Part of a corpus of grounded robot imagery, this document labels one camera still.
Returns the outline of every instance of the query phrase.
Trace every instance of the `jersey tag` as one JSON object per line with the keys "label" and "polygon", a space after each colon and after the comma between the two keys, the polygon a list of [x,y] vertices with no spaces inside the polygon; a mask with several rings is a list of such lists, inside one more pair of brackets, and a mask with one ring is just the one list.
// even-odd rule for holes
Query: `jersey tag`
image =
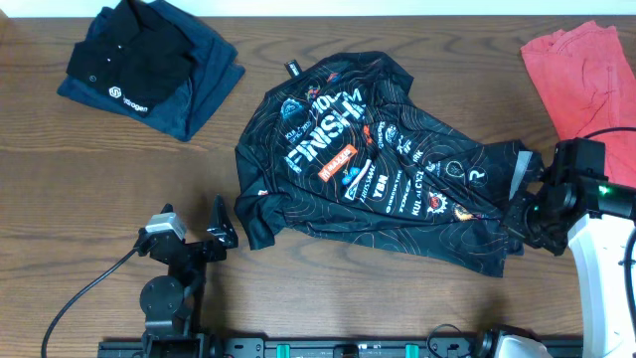
{"label": "jersey tag", "polygon": [[285,68],[292,78],[297,78],[298,76],[300,76],[300,74],[302,74],[302,70],[300,70],[300,66],[298,65],[298,62],[296,60],[291,60],[290,62],[286,63]]}

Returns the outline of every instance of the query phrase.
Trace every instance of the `wood grain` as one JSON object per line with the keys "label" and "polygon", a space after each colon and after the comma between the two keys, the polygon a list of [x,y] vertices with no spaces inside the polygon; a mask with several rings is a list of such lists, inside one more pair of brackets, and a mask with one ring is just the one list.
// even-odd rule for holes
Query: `wood grain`
{"label": "wood grain", "polygon": [[[519,48],[584,17],[205,19],[238,48],[246,74],[190,143],[56,95],[89,19],[0,19],[0,356],[37,357],[58,310],[131,248],[166,202],[205,237],[214,196],[239,194],[234,147],[264,93],[337,52],[385,51],[415,82],[418,106],[482,142],[522,138],[550,162],[554,128]],[[636,59],[633,18],[618,26]],[[571,255],[528,249],[505,278],[292,231],[210,267],[204,323],[283,336],[418,336],[440,323],[491,322],[581,334]],[[166,268],[133,258],[62,319],[51,357],[94,357],[106,337],[138,337],[143,284]]]}

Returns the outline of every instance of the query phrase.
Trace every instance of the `red cloth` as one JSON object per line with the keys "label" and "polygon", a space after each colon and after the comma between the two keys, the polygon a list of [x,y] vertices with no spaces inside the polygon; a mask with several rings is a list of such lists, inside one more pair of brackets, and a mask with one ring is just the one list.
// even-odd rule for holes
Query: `red cloth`
{"label": "red cloth", "polygon": [[[521,49],[560,139],[616,126],[636,126],[636,79],[616,28],[587,22],[534,39]],[[636,133],[595,136],[605,142],[605,175],[636,187]]]}

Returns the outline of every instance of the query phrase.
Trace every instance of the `jersey fabric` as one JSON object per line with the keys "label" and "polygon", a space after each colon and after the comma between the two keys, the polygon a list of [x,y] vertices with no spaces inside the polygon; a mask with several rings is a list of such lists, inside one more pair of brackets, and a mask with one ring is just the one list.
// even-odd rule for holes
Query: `jersey fabric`
{"label": "jersey fabric", "polygon": [[541,156],[469,139],[413,105],[412,80],[384,53],[338,54],[265,95],[236,148],[253,250],[289,227],[503,275],[523,247],[502,210]]}

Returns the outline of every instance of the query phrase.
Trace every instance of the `brand logo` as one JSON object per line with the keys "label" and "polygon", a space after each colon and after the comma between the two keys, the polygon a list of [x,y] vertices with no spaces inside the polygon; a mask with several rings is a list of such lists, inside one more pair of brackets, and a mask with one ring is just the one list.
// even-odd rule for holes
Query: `brand logo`
{"label": "brand logo", "polygon": [[293,114],[302,111],[302,104],[293,98],[288,98],[280,107],[280,115],[283,119],[287,119]]}
{"label": "brand logo", "polygon": [[385,144],[383,143],[382,140],[382,130],[385,128],[385,122],[380,122],[380,124],[378,124],[378,147],[380,149],[385,147]]}
{"label": "brand logo", "polygon": [[399,154],[408,155],[410,152],[410,139],[408,139],[404,144],[402,144],[403,135],[400,136],[399,142],[397,144],[397,152]]}
{"label": "brand logo", "polygon": [[464,176],[464,168],[460,162],[452,160],[446,164],[446,174],[451,177],[462,178]]}
{"label": "brand logo", "polygon": [[414,184],[415,184],[415,197],[417,199],[413,203],[413,208],[410,211],[410,213],[415,216],[419,215],[419,210],[421,209],[421,187],[422,187],[423,178],[424,178],[423,171],[418,171],[417,173],[415,173]]}
{"label": "brand logo", "polygon": [[385,189],[387,189],[387,182],[389,177],[386,175],[380,175],[378,177],[378,184],[376,184],[376,191],[374,191],[374,198],[382,198],[385,196]]}
{"label": "brand logo", "polygon": [[375,173],[376,173],[376,166],[372,165],[371,168],[369,168],[369,174],[367,174],[367,179],[365,180],[365,186],[362,188],[362,193],[360,194],[360,201],[363,203],[365,202],[365,200],[367,200],[367,194],[369,194],[369,188],[371,187],[371,182],[374,180]]}
{"label": "brand logo", "polygon": [[365,124],[363,127],[363,132],[365,133],[365,139],[367,140],[367,145],[371,145],[374,143],[374,140],[371,138],[371,131],[369,130],[369,126]]}
{"label": "brand logo", "polygon": [[[302,172],[302,169],[298,165],[302,158],[305,158],[308,162],[313,161],[318,155],[318,149],[326,148],[331,144],[332,138],[338,137],[342,134],[346,127],[351,126],[351,123],[347,118],[365,118],[364,109],[361,106],[350,104],[350,101],[362,101],[360,91],[358,89],[354,90],[353,95],[349,95],[345,91],[342,91],[334,97],[331,97],[330,95],[322,95],[318,97],[311,106],[310,114],[316,121],[318,121],[318,113],[325,113],[325,110],[330,108],[332,103],[338,102],[338,100],[340,100],[339,104],[341,104],[344,108],[349,109],[345,111],[337,109],[328,112],[329,114],[325,115],[325,117],[320,120],[320,125],[315,126],[309,132],[308,135],[313,139],[302,140],[285,157],[285,161],[294,172]],[[297,133],[292,133],[292,137],[294,139],[298,139],[295,136],[297,136]]]}
{"label": "brand logo", "polygon": [[119,87],[112,87],[112,88],[108,89],[108,94],[110,94],[110,96],[113,97],[113,98],[120,98],[121,97],[121,89]]}
{"label": "brand logo", "polygon": [[391,196],[389,197],[389,203],[387,204],[387,214],[391,212],[391,206],[394,204],[394,199],[396,198],[396,193],[398,192],[398,184],[399,184],[400,178],[401,178],[401,170],[398,170],[396,181],[394,182],[394,188],[391,191]]}
{"label": "brand logo", "polygon": [[292,62],[292,63],[288,63],[287,66],[289,66],[289,69],[294,73],[295,76],[300,75],[300,71],[298,71],[298,68],[296,67],[296,65]]}
{"label": "brand logo", "polygon": [[354,178],[358,174],[360,174],[360,168],[356,168],[356,167],[351,168],[349,173],[346,173],[345,177],[342,178],[342,185],[344,186],[349,185],[349,183],[351,183],[351,181],[354,180]]}
{"label": "brand logo", "polygon": [[148,111],[148,107],[139,105],[137,103],[134,103],[132,100],[126,98],[126,96],[123,97],[123,102],[126,105],[130,105],[132,107],[132,109],[137,110],[137,111]]}
{"label": "brand logo", "polygon": [[474,215],[472,215],[468,210],[466,210],[466,208],[459,204],[453,205],[453,215],[455,215],[455,218],[457,218],[457,220],[459,221],[468,221],[475,219]]}
{"label": "brand logo", "polygon": [[307,120],[302,126],[299,126],[296,129],[292,129],[290,132],[285,134],[285,138],[287,138],[287,140],[289,140],[291,144],[296,144],[296,141],[300,139],[303,134],[305,134],[310,126],[311,120]]}
{"label": "brand logo", "polygon": [[398,128],[394,124],[391,124],[387,128],[387,132],[385,133],[385,139],[387,140],[387,143],[393,144],[397,134],[398,134]]}
{"label": "brand logo", "polygon": [[[110,94],[111,97],[113,98],[120,98],[122,96],[122,92],[121,89],[119,87],[111,87],[110,89],[108,89],[108,94]],[[136,111],[148,111],[148,107],[145,107],[143,105],[139,105],[135,102],[133,102],[132,100],[126,98],[126,96],[123,97],[123,103],[126,105],[129,105],[132,107],[132,109],[136,110]]]}
{"label": "brand logo", "polygon": [[310,86],[309,90],[307,91],[307,101],[310,102],[316,99],[319,93],[320,93],[320,86],[317,86],[317,87]]}
{"label": "brand logo", "polygon": [[474,167],[468,174],[468,181],[472,186],[482,187],[488,183],[488,173],[481,167]]}
{"label": "brand logo", "polygon": [[404,206],[406,206],[406,200],[408,200],[408,192],[410,192],[410,179],[406,182],[406,187],[404,188],[404,195],[401,197],[401,203],[399,204],[399,211],[402,213],[404,211]]}
{"label": "brand logo", "polygon": [[428,209],[429,213],[442,214],[446,211],[446,197],[439,193],[428,193]]}
{"label": "brand logo", "polygon": [[421,159],[421,156],[424,155],[423,151],[420,150],[415,150],[415,153],[413,154],[413,161],[419,161],[419,159]]}
{"label": "brand logo", "polygon": [[333,73],[331,75],[329,75],[329,78],[327,79],[328,83],[335,83],[340,79],[340,74],[338,73]]}
{"label": "brand logo", "polygon": [[439,176],[441,172],[441,164],[439,162],[432,163],[430,160],[428,161],[428,165],[426,165],[426,170],[430,173],[435,173],[435,175]]}
{"label": "brand logo", "polygon": [[367,159],[367,162],[365,163],[365,166],[362,168],[362,170],[358,170],[358,174],[356,175],[356,178],[354,179],[354,181],[351,183],[351,185],[349,186],[349,188],[347,189],[347,193],[345,193],[345,198],[349,199],[349,200],[356,200],[356,192],[358,191],[358,185],[360,184],[360,181],[362,180],[362,177],[365,176],[365,174],[367,173],[367,170],[369,170],[369,167],[371,167],[371,159]]}
{"label": "brand logo", "polygon": [[351,159],[354,154],[358,153],[358,150],[353,145],[347,144],[347,146],[338,153],[322,170],[318,173],[320,179],[327,182],[342,166]]}

